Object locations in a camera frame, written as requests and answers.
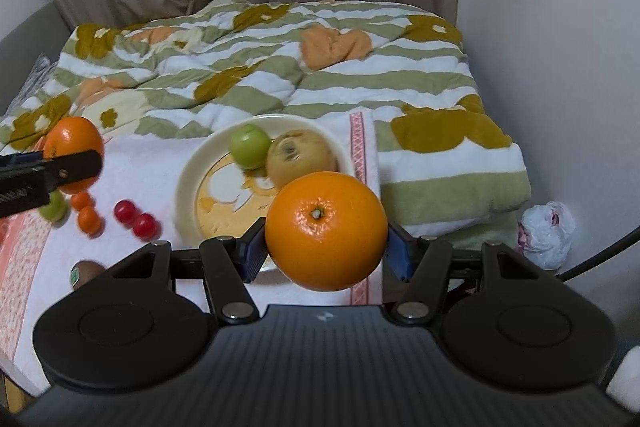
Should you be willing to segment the large orange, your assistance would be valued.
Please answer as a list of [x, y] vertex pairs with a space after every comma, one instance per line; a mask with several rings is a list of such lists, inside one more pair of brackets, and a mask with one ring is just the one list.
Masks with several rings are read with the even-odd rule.
[[94, 124], [84, 117], [64, 117], [43, 142], [43, 158], [52, 160], [53, 182], [66, 195], [75, 195], [99, 178], [104, 144]]
[[271, 259], [295, 284], [342, 291], [380, 264], [387, 217], [378, 196], [353, 176], [315, 172], [273, 199], [265, 222]]

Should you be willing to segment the striped floral duvet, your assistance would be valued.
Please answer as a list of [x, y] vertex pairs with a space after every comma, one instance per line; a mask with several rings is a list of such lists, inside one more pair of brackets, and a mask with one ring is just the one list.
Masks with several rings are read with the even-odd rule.
[[106, 136], [194, 139], [267, 114], [342, 132], [357, 113], [390, 219], [468, 248], [516, 243], [532, 194], [522, 151], [487, 115], [461, 32], [411, 5], [214, 0], [124, 28], [79, 25], [43, 85], [2, 116], [1, 150], [30, 150], [65, 116]]

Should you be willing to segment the brown kiwi with sticker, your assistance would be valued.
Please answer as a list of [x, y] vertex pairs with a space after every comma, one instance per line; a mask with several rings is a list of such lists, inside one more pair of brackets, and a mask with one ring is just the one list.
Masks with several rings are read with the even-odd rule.
[[81, 260], [70, 270], [70, 287], [76, 291], [105, 271], [104, 265], [92, 260]]

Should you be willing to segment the green apple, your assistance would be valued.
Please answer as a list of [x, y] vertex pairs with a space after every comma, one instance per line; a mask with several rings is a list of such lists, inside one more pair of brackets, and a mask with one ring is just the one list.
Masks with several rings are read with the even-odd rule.
[[44, 220], [51, 223], [61, 221], [67, 213], [67, 202], [64, 195], [55, 190], [49, 194], [49, 202], [41, 206], [38, 212]]
[[256, 124], [242, 124], [230, 136], [229, 153], [235, 164], [244, 170], [265, 166], [271, 139]]

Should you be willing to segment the pink floral towel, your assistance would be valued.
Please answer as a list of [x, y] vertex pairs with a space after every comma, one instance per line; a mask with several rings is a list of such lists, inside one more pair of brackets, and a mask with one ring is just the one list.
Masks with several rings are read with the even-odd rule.
[[[356, 177], [380, 195], [376, 140], [371, 115], [364, 109], [320, 119], [355, 161]], [[132, 200], [160, 221], [160, 238], [182, 248], [174, 228], [174, 200], [180, 172], [205, 139], [158, 139], [125, 135], [109, 139], [100, 179], [90, 188], [104, 230], [96, 239], [79, 231], [75, 213], [59, 227], [37, 210], [1, 220], [1, 372], [29, 395], [49, 387], [32, 347], [35, 323], [53, 303], [70, 292], [70, 271], [80, 260], [110, 267], [142, 246], [115, 221], [113, 207]], [[350, 291], [316, 293], [295, 286], [280, 273], [261, 275], [250, 295], [264, 312], [268, 303], [382, 303], [381, 265]]]

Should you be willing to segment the small mandarin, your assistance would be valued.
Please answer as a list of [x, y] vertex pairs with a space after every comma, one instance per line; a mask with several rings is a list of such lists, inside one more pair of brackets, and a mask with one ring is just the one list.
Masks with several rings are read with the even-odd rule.
[[94, 202], [92, 196], [87, 191], [82, 191], [74, 194], [70, 198], [70, 205], [72, 205], [73, 210], [79, 212], [86, 207], [92, 207]]
[[88, 205], [78, 211], [77, 225], [82, 233], [93, 236], [101, 231], [103, 219], [92, 206]]

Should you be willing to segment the red cherry tomato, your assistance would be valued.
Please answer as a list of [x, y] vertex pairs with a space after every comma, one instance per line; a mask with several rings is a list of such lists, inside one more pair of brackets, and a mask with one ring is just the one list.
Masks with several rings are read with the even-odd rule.
[[122, 199], [116, 202], [113, 209], [115, 219], [125, 227], [130, 227], [136, 220], [138, 215], [138, 208], [129, 199]]
[[138, 239], [150, 241], [157, 236], [158, 222], [151, 213], [139, 213], [137, 217], [134, 218], [134, 222], [132, 222], [132, 231]]

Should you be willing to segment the yellow brown pear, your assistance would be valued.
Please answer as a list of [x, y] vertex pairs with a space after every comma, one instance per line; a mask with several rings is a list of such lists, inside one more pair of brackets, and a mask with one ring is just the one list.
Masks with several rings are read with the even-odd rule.
[[271, 143], [266, 158], [267, 176], [277, 188], [309, 173], [336, 169], [337, 160], [328, 143], [310, 130], [280, 134]]

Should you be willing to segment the white plastic bag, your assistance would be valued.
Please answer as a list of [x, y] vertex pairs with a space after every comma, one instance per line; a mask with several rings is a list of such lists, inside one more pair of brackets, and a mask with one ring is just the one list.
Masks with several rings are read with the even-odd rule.
[[540, 269], [558, 271], [570, 252], [575, 229], [575, 219], [562, 202], [530, 207], [518, 221], [518, 251]]

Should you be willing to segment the cream oval bowl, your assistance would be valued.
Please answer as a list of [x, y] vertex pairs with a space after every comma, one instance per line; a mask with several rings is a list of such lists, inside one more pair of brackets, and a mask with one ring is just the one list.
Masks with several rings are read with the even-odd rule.
[[209, 136], [182, 169], [175, 193], [174, 227], [182, 247], [196, 247], [205, 239], [239, 237], [265, 217], [278, 188], [264, 169], [243, 170], [231, 157], [235, 129], [254, 124], [269, 138], [291, 130], [310, 130], [323, 136], [337, 162], [337, 170], [352, 176], [352, 123], [347, 116], [311, 120], [293, 115], [259, 115], [232, 124]]

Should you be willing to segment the grey patterned pillow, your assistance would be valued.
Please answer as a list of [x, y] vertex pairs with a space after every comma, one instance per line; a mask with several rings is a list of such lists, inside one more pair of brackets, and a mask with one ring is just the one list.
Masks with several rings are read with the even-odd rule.
[[32, 65], [32, 69], [21, 90], [18, 91], [17, 96], [8, 106], [6, 114], [11, 113], [12, 110], [22, 105], [28, 98], [34, 96], [35, 93], [53, 77], [53, 72], [57, 64], [57, 62], [52, 62], [50, 58], [44, 54], [40, 54]]

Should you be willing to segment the grey sofa backrest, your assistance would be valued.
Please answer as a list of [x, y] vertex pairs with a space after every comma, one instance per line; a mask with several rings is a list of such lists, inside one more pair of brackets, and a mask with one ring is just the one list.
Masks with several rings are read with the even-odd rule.
[[1, 40], [1, 113], [17, 97], [37, 58], [56, 61], [69, 36], [58, 8], [49, 3]]

